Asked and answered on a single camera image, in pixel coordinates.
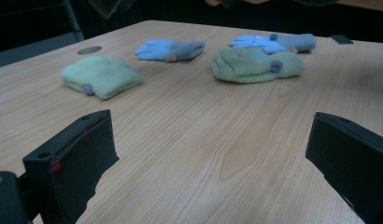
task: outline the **table surface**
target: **table surface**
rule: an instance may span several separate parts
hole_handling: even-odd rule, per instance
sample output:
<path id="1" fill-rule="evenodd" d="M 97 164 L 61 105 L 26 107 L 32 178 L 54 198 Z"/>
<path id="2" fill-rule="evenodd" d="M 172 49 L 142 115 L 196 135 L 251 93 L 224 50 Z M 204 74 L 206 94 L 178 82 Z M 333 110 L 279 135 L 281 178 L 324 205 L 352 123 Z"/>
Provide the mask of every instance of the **table surface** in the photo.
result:
<path id="1" fill-rule="evenodd" d="M 0 171 L 83 115 L 110 109 L 120 160 L 78 223 L 362 223 L 305 158 L 313 116 L 351 119 L 383 136 L 383 44 L 317 37 L 300 77 L 217 80 L 211 62 L 239 35 L 269 32 L 143 21 L 0 68 Z M 139 61 L 148 39 L 204 40 L 190 62 Z M 95 55 L 123 58 L 144 83 L 108 101 L 67 88 L 61 71 Z"/>

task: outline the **light blue glove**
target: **light blue glove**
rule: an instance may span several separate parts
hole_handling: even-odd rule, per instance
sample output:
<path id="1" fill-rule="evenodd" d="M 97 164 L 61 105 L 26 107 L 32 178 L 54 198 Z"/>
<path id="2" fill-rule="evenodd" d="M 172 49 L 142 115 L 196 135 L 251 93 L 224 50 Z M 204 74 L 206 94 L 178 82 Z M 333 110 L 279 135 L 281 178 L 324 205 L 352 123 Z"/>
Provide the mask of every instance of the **light blue glove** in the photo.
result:
<path id="1" fill-rule="evenodd" d="M 148 40 L 135 51 L 135 55 L 145 61 L 184 61 L 203 53 L 205 45 L 204 41 L 187 43 L 169 39 Z"/>
<path id="2" fill-rule="evenodd" d="M 242 35 L 229 44 L 232 48 L 260 48 L 268 54 L 286 51 L 308 51 L 316 46 L 316 39 L 311 34 L 280 36 Z"/>

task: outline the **green cloth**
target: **green cloth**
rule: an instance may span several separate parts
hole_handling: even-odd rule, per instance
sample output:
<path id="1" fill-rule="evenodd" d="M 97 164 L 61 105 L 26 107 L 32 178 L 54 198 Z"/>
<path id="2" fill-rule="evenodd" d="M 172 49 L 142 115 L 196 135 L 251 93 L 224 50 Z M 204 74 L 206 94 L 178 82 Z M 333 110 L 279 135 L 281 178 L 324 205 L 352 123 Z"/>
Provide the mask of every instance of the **green cloth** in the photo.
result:
<path id="1" fill-rule="evenodd" d="M 296 54 L 290 52 L 267 55 L 258 48 L 222 49 L 214 56 L 212 70 L 218 79 L 256 83 L 278 77 L 300 76 L 305 65 Z"/>
<path id="2" fill-rule="evenodd" d="M 142 77 L 123 59 L 110 61 L 103 56 L 89 56 L 67 66 L 61 73 L 66 86 L 83 92 L 90 85 L 101 99 L 109 99 L 143 82 Z"/>

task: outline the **glove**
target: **glove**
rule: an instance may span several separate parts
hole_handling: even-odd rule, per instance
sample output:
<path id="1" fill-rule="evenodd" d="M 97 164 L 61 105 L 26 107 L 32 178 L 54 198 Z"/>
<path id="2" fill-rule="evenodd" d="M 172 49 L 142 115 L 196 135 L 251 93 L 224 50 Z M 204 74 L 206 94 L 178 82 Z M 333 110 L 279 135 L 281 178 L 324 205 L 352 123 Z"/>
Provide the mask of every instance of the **glove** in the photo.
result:
<path id="1" fill-rule="evenodd" d="M 305 65 L 294 53 L 280 52 L 267 55 L 262 49 L 222 49 L 214 56 L 213 74 L 216 78 L 256 83 L 278 77 L 300 76 Z"/>
<path id="2" fill-rule="evenodd" d="M 311 34 L 280 36 L 242 35 L 229 44 L 232 48 L 260 48 L 268 54 L 286 51 L 308 51 L 316 46 L 316 39 Z"/>
<path id="3" fill-rule="evenodd" d="M 203 41 L 186 43 L 168 39 L 149 40 L 135 51 L 135 55 L 139 60 L 176 62 L 197 57 L 204 51 L 204 47 Z"/>
<path id="4" fill-rule="evenodd" d="M 103 56 L 81 59 L 67 66 L 61 76 L 66 86 L 104 100 L 142 83 L 142 77 L 123 59 L 111 62 Z"/>

